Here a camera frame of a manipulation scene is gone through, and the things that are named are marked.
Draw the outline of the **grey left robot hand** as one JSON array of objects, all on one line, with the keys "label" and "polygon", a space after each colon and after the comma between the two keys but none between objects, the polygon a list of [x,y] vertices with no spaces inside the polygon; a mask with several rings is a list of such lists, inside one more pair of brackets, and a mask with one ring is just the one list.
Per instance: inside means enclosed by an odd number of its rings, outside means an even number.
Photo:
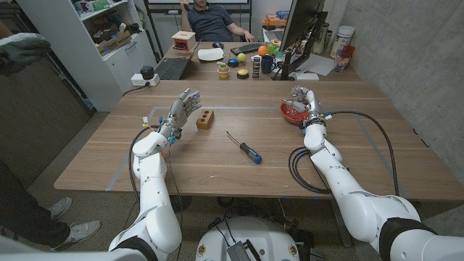
[{"label": "grey left robot hand", "polygon": [[200,94],[198,91],[190,94],[190,89],[187,88],[181,95],[171,104],[170,110],[159,128],[159,133],[168,138],[183,127],[189,115],[201,107]]}]

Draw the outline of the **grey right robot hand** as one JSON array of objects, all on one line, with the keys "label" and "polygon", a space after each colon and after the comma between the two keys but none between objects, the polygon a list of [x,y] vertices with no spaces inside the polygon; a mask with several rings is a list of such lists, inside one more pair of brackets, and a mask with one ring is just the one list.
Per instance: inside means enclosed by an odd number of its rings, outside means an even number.
[{"label": "grey right robot hand", "polygon": [[292,99],[283,99],[282,102],[291,106],[297,112],[305,112],[307,114],[307,119],[299,124],[300,129],[312,124],[325,125],[320,113],[320,102],[313,91],[305,87],[295,86],[290,91],[290,94]]}]

